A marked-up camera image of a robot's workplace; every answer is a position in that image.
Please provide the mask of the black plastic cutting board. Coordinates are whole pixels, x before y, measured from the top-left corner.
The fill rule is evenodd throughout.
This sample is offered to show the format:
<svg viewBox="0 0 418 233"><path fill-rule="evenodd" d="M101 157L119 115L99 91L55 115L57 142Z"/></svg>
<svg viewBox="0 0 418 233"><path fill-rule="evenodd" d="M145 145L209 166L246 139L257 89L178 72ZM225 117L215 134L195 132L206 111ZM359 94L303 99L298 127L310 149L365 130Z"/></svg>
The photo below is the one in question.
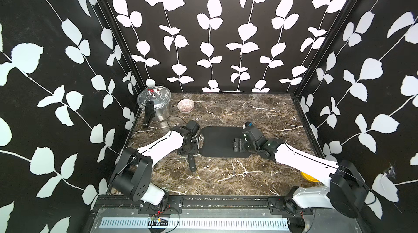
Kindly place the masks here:
<svg viewBox="0 0 418 233"><path fill-rule="evenodd" d="M241 127L204 127L200 135L203 144L199 153L204 157L248 158L251 152L244 147L244 135Z"/></svg>

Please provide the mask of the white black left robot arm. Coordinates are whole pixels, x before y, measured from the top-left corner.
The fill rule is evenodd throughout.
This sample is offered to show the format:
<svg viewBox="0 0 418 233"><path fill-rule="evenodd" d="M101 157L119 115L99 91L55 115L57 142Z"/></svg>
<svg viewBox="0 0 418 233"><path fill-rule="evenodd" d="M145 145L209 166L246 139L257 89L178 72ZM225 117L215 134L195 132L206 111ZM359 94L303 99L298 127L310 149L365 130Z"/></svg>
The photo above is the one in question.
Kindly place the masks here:
<svg viewBox="0 0 418 233"><path fill-rule="evenodd" d="M126 148L115 166L110 186L134 202L144 201L164 209L168 202L167 193L151 183L152 169L175 150L193 156L197 149L194 138L199 129L199 124L190 120L185 126L171 128L162 138L147 146Z"/></svg>

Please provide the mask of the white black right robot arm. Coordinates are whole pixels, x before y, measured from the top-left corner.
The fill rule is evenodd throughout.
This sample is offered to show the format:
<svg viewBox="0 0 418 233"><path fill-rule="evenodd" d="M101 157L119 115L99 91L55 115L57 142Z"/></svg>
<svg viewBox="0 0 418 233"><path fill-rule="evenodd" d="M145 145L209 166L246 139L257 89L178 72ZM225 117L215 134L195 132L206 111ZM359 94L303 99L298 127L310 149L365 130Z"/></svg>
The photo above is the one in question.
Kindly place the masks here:
<svg viewBox="0 0 418 233"><path fill-rule="evenodd" d="M321 187L293 188L284 201L289 213L323 208L358 218L370 191L353 163L325 160L297 150L279 138L267 139L252 122L246 122L242 134L234 139L234 151L250 152L290 166L322 184Z"/></svg>

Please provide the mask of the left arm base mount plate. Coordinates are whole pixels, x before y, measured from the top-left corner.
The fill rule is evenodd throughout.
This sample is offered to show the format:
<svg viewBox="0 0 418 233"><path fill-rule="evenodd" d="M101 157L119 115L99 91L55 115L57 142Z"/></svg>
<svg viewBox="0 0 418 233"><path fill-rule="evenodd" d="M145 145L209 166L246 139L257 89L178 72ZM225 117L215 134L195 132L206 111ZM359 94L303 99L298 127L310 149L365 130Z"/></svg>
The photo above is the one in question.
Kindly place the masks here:
<svg viewBox="0 0 418 233"><path fill-rule="evenodd" d="M178 196L166 196L158 205L149 202L142 202L138 209L138 214L147 214L149 216L157 213L167 216L169 214L181 214L184 198Z"/></svg>

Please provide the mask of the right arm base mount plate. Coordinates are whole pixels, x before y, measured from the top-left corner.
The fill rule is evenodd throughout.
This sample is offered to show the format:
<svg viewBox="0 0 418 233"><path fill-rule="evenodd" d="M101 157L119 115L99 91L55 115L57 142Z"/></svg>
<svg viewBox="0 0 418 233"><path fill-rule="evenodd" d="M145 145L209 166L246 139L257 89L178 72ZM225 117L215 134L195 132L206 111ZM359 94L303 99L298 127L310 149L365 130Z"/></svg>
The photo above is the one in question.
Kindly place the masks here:
<svg viewBox="0 0 418 233"><path fill-rule="evenodd" d="M271 215L281 216L304 216L313 215L313 209L300 208L292 199L286 199L282 196L276 196L267 199L267 206L270 210Z"/></svg>

